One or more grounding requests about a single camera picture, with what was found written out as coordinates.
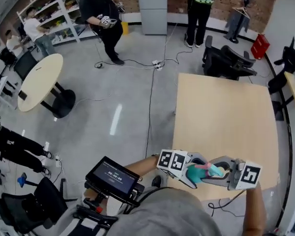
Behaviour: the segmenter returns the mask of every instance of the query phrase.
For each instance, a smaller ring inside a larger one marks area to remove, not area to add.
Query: gray clothing
[[[35,44],[41,50],[44,58],[56,53],[55,48],[47,35],[43,35],[42,37],[36,39]]]
[[[231,12],[230,17],[229,17],[227,24],[226,24],[226,28],[229,28],[228,33],[226,34],[226,36],[224,36],[226,39],[234,39],[237,37],[237,36],[235,36],[235,31],[237,29],[237,26],[239,24],[241,16],[242,16],[242,14],[237,10],[233,10]],[[242,21],[241,25],[239,26],[238,34],[240,33],[240,31],[243,27],[245,27],[245,32],[247,32],[248,27],[249,27],[249,23],[250,23],[250,18],[247,16],[244,16],[243,21]]]
[[[107,236],[125,235],[221,236],[221,233],[196,197],[182,190],[163,189],[148,196],[130,214],[119,215],[107,232]]]

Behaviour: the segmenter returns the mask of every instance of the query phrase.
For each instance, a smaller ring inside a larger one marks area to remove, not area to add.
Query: red box
[[[270,43],[267,41],[266,37],[264,35],[258,34],[255,43],[251,47],[251,52],[255,59],[262,59],[269,46]]]

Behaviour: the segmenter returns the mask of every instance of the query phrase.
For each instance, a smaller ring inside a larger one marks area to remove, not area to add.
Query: teal toy
[[[211,176],[219,176],[223,177],[223,172],[217,168],[214,164],[206,163],[204,165],[200,164],[192,164],[189,165],[187,170],[187,177],[193,181],[194,183],[201,183],[202,178],[211,177]]]

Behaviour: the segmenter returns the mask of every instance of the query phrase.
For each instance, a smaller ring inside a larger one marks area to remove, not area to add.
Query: gray floor
[[[135,59],[143,64],[150,65],[153,60],[175,59],[178,52],[187,51],[183,44],[183,35],[186,28],[169,27],[168,36],[144,36],[140,26],[130,27],[130,34],[123,36],[118,43],[116,51],[121,59]],[[235,51],[250,53],[251,43],[240,40],[233,44],[223,38],[220,33],[207,31],[213,36],[213,46],[220,48],[230,45]],[[59,83],[65,89],[72,89],[76,93],[78,105],[69,116],[54,121],[52,114],[42,106],[37,106],[28,113],[0,107],[2,124],[18,133],[25,130],[25,136],[38,141],[42,145],[49,142],[50,151],[58,154],[62,159],[64,171],[61,177],[67,178],[67,193],[69,197],[80,196],[83,192],[83,180],[89,170],[104,156],[108,156],[122,165],[141,160],[146,155],[148,134],[148,106],[150,87],[152,82],[152,69],[143,69],[135,62],[127,61],[128,66],[105,65],[104,69],[94,68],[94,63],[100,61],[96,52],[95,43],[105,61],[108,61],[103,44],[95,39],[77,43],[67,43],[56,47],[57,52],[64,56],[64,66]],[[159,153],[161,149],[171,148],[173,141],[175,116],[173,111],[176,105],[177,74],[179,72],[203,74],[201,58],[204,47],[194,48],[193,53],[179,54],[179,64],[172,60],[166,61],[162,71],[156,71],[151,101],[151,133],[147,148],[147,155]],[[266,61],[258,60],[253,67],[258,76],[251,77],[255,84],[266,85],[272,78]],[[14,72],[8,72],[10,81],[18,80]],[[250,83],[249,78],[242,81]],[[112,120],[117,106],[122,106],[116,133],[110,135]],[[279,136],[279,172],[280,184],[270,190],[264,191],[264,200],[267,209],[268,229],[273,229],[278,219],[283,197],[285,194],[288,171],[288,136],[285,122],[277,122]],[[60,172],[55,161],[44,160],[52,170],[51,180],[54,181]],[[22,172],[26,172],[28,180],[39,182],[41,174],[17,166],[14,163],[0,162],[0,168],[7,172],[7,178],[0,192],[11,194],[27,194],[34,189],[25,186],[23,189],[15,184],[15,179]],[[153,177],[151,174],[144,179],[148,185]],[[238,198],[227,207],[227,210],[236,215],[244,215],[244,197]],[[223,235],[234,236],[240,234],[242,217],[234,217],[230,213],[216,210],[215,221]],[[39,230],[40,235],[52,235],[52,230]]]

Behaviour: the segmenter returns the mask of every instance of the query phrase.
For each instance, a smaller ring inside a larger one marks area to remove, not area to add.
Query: white t-shirt
[[[33,41],[44,35],[44,33],[37,29],[39,25],[40,22],[36,18],[27,19],[24,23],[24,31]]]
[[[15,57],[18,57],[23,51],[23,48],[21,46],[15,50],[13,49],[15,46],[17,46],[19,44],[20,44],[19,38],[14,35],[11,37],[11,39],[8,39],[6,42],[6,46],[7,46],[8,50],[13,52]]]

